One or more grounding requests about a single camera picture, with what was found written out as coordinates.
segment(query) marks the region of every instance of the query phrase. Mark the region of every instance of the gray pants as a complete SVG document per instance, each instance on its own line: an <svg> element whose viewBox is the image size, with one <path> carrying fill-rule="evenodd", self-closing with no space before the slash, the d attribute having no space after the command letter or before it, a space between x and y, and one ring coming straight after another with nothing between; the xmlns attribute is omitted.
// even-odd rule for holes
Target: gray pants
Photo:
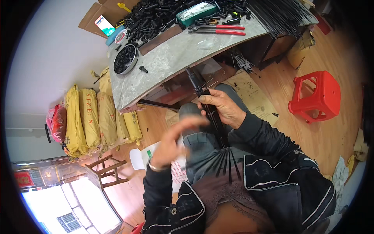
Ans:
<svg viewBox="0 0 374 234"><path fill-rule="evenodd" d="M215 89L225 92L243 111L249 112L242 99L230 85L221 83L218 84ZM201 110L198 109L197 105L194 103L186 103L182 105L179 110L179 118L182 119L187 115L201 115ZM253 150L242 142L233 132L232 127L228 125L224 127L226 134L228 134L228 140L235 161L241 162L243 156L251 153ZM186 160L186 174L190 183L198 181L204 175L215 173L212 169L207 170L215 160L209 162L203 161L205 158L217 155L220 152L218 142L212 133L212 129L213 127L209 125L207 127L200 127L200 129L195 131L188 130L182 134L184 145L190 150L190 156Z"/></svg>

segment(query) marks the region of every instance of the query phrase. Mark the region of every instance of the table leg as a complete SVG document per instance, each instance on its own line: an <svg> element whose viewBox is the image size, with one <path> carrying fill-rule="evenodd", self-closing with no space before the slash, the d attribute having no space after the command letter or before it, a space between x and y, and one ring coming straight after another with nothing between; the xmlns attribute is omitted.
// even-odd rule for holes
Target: table leg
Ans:
<svg viewBox="0 0 374 234"><path fill-rule="evenodd" d="M156 106L156 107L172 109L172 110L176 110L176 111L179 111L179 108L181 107L178 103L175 103L173 105L169 105L169 104L163 104L163 103L160 103L160 102L149 101L149 100L144 100L144 99L140 99L138 101L138 103L139 104L144 104L144 105L149 105L149 106Z"/></svg>

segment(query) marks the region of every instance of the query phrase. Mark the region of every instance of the gray stone surface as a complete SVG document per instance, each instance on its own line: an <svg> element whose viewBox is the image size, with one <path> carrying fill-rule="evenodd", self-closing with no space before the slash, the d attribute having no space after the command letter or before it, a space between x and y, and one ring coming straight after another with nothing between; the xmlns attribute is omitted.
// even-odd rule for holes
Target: gray stone surface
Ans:
<svg viewBox="0 0 374 234"><path fill-rule="evenodd" d="M255 17L251 20L242 17L241 26L245 27L245 36L210 33L182 33L170 38L146 55L139 54L134 68L126 75L117 75L113 71L113 62L117 55L117 44L112 43L108 49L110 77L113 99L117 110L135 104L154 87L171 79L192 64L198 64L218 53L243 41L268 33ZM144 66L149 72L139 70Z"/></svg>

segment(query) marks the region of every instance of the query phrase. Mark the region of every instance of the red-handled pliers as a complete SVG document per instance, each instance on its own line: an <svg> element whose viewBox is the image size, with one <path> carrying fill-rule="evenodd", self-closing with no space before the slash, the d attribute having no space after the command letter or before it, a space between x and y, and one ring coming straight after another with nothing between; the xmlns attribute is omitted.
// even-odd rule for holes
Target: red-handled pliers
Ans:
<svg viewBox="0 0 374 234"><path fill-rule="evenodd" d="M239 36L245 36L245 32L231 31L225 29L238 29L245 30L242 26L232 26L232 25L200 25L200 26L190 26L187 31L189 33L223 33L223 34L233 34Z"/></svg>

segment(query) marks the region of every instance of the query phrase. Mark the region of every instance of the green label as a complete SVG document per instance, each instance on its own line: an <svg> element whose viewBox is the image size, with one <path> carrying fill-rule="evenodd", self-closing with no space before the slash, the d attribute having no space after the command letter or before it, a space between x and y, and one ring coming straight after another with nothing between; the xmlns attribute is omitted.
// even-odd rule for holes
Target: green label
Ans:
<svg viewBox="0 0 374 234"><path fill-rule="evenodd" d="M148 150L148 151L147 151L147 154L148 154L148 157L149 157L149 159L151 160L151 159L152 159L152 154L151 154L151 151L150 151L150 150Z"/></svg>

